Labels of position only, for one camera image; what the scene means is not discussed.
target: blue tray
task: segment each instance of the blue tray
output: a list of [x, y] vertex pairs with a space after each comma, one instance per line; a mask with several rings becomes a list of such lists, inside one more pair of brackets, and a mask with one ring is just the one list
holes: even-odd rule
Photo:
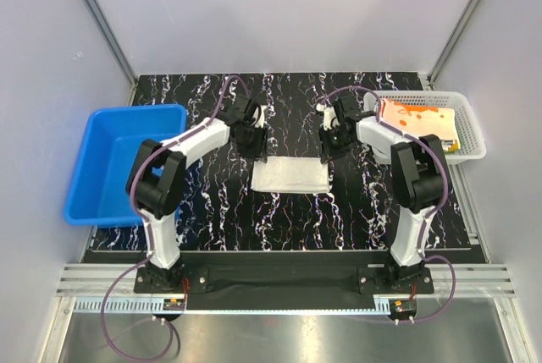
[[181, 105], [112, 107], [94, 112], [86, 124], [64, 205], [72, 225], [117, 228], [141, 223], [124, 187], [140, 144], [185, 131]]

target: white wall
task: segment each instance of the white wall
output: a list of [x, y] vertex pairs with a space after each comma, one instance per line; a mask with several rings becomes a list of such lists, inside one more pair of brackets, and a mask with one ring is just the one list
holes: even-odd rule
[[0, 358], [36, 361], [86, 228], [61, 209], [88, 115], [129, 86], [81, 0], [0, 0]]
[[495, 261], [507, 264], [542, 357], [542, 2], [483, 0], [437, 80], [465, 94], [487, 157], [465, 165]]
[[429, 72], [468, 0], [98, 0], [138, 74]]

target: metal floor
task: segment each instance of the metal floor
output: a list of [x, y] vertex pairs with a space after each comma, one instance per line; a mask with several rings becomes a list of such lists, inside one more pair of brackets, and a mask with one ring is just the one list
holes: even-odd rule
[[[420, 300], [419, 316], [438, 304]], [[144, 318], [108, 314], [112, 337]], [[360, 320], [376, 320], [367, 323]], [[213, 316], [186, 315], [174, 321], [181, 337], [163, 361], [175, 362], [512, 362], [492, 300], [454, 300], [434, 321], [396, 327], [376, 316]], [[116, 344], [126, 353], [152, 357], [169, 339], [168, 330], [148, 322]], [[61, 362], [115, 362], [98, 314], [75, 313]]]

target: white plastic basket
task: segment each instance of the white plastic basket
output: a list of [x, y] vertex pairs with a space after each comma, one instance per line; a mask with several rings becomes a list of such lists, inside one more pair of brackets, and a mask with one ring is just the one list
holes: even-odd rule
[[[449, 165], [459, 164], [465, 160], [476, 160], [485, 156], [485, 142], [482, 131], [474, 116], [467, 98], [459, 92], [447, 91], [377, 91], [383, 98], [405, 103], [429, 107], [451, 107], [456, 111], [456, 129], [461, 142], [461, 149], [446, 154]], [[376, 98], [366, 94], [363, 100], [365, 111], [374, 110]], [[378, 162], [390, 164], [390, 159], [375, 153]]]

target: orange patterned cloth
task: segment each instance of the orange patterned cloth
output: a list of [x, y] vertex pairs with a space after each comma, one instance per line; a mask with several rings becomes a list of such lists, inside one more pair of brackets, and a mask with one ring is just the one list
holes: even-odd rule
[[380, 117], [397, 129], [416, 136], [439, 136], [446, 152], [461, 147], [456, 130], [456, 112], [450, 107], [418, 107], [384, 98]]

